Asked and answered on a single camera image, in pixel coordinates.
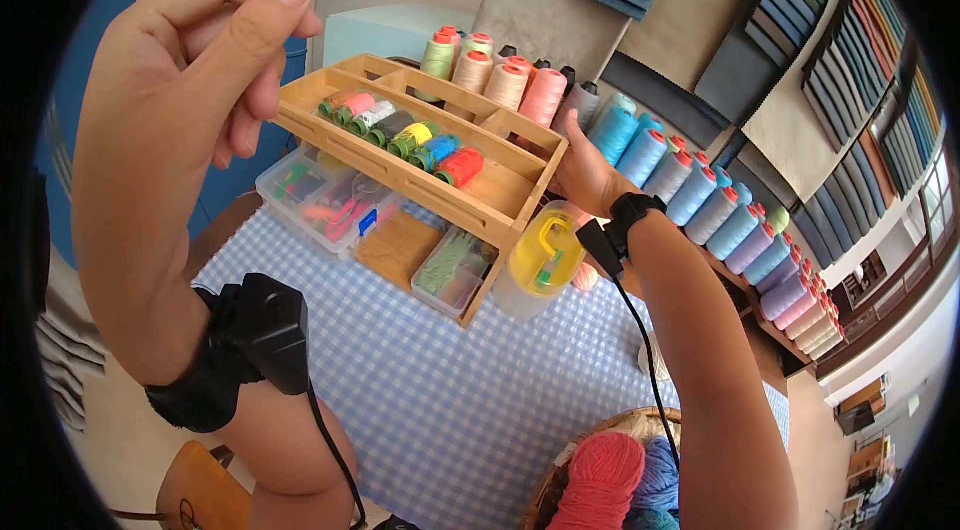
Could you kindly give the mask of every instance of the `pink yarn ball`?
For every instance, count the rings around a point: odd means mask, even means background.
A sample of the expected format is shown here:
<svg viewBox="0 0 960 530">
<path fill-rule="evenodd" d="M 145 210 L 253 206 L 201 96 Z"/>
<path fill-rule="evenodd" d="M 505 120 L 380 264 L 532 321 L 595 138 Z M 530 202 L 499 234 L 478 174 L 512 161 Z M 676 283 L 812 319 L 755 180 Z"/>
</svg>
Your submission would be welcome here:
<svg viewBox="0 0 960 530">
<path fill-rule="evenodd" d="M 581 263 L 577 274 L 573 276 L 573 285 L 580 290 L 589 290 L 597 285 L 600 274 L 589 263 Z"/>
</svg>

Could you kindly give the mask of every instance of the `bamboo tray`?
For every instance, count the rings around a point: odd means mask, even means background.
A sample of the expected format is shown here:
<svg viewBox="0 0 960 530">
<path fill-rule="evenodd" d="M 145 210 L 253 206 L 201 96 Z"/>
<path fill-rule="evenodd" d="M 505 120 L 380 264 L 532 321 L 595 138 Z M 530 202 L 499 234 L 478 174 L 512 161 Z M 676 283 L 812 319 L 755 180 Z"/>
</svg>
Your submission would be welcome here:
<svg viewBox="0 0 960 530">
<path fill-rule="evenodd" d="M 413 89 L 474 113 L 474 123 L 411 96 Z M 443 132 L 456 134 L 465 147 L 483 153 L 483 171 L 458 189 L 338 128 L 317 115 L 320 102 L 338 90 L 371 92 L 418 119 L 436 122 Z M 372 55 L 354 56 L 284 85 L 279 115 L 273 121 L 499 250 L 493 268 L 458 320 L 463 327 L 473 320 L 506 264 L 568 146 L 553 130 L 483 96 Z M 511 133 L 539 146 L 547 158 L 509 142 L 506 138 Z M 357 260 L 409 293 L 414 272 L 440 237 L 430 226 L 400 212 L 361 244 Z"/>
</svg>

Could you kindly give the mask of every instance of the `clear plastic container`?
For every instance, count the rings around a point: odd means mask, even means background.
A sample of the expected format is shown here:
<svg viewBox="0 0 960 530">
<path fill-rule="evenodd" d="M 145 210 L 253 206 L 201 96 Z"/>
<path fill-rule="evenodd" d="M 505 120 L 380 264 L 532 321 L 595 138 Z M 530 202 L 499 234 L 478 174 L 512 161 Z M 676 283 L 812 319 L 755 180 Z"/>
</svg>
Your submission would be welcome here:
<svg viewBox="0 0 960 530">
<path fill-rule="evenodd" d="M 553 200 L 536 214 L 493 283 L 500 311 L 531 320 L 570 284 L 586 253 L 576 234 L 582 215 L 565 200 Z"/>
<path fill-rule="evenodd" d="M 256 179 L 267 209 L 318 251 L 345 261 L 405 200 L 316 147 L 301 146 Z"/>
<path fill-rule="evenodd" d="M 410 285 L 414 296 L 451 318 L 462 316 L 497 253 L 476 236 L 456 225 L 414 273 Z"/>
</svg>

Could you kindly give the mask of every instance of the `plastic storage box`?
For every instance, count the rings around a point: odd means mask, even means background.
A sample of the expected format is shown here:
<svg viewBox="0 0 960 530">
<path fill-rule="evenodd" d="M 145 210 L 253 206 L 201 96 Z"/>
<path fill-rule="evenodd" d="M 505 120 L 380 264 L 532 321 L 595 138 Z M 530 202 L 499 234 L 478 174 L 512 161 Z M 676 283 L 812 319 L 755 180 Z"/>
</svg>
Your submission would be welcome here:
<svg viewBox="0 0 960 530">
<path fill-rule="evenodd" d="M 462 316 L 497 259 L 497 250 L 456 225 L 411 278 L 414 296 L 451 318 Z"/>
<path fill-rule="evenodd" d="M 319 252 L 345 261 L 402 195 L 316 147 L 304 145 L 256 179 L 256 190 L 283 224 Z"/>
</svg>

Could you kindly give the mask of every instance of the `blue gingham tablecloth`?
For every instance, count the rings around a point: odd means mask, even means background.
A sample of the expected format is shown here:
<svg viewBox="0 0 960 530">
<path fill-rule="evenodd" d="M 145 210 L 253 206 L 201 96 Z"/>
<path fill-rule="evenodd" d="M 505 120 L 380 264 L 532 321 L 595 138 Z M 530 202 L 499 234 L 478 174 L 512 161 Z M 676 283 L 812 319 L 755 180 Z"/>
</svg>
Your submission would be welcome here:
<svg viewBox="0 0 960 530">
<path fill-rule="evenodd" d="M 404 210 L 443 223 L 411 202 Z M 247 272 L 303 292 L 310 374 L 354 444 L 360 491 L 423 530 L 517 527 L 572 438 L 655 404 L 636 362 L 641 333 L 605 280 L 568 288 L 524 324 L 488 297 L 463 330 L 356 261 L 320 255 L 264 208 L 195 284 L 219 293 Z M 663 404 L 678 408 L 673 383 L 659 385 Z M 786 445 L 789 403 L 764 389 Z"/>
</svg>

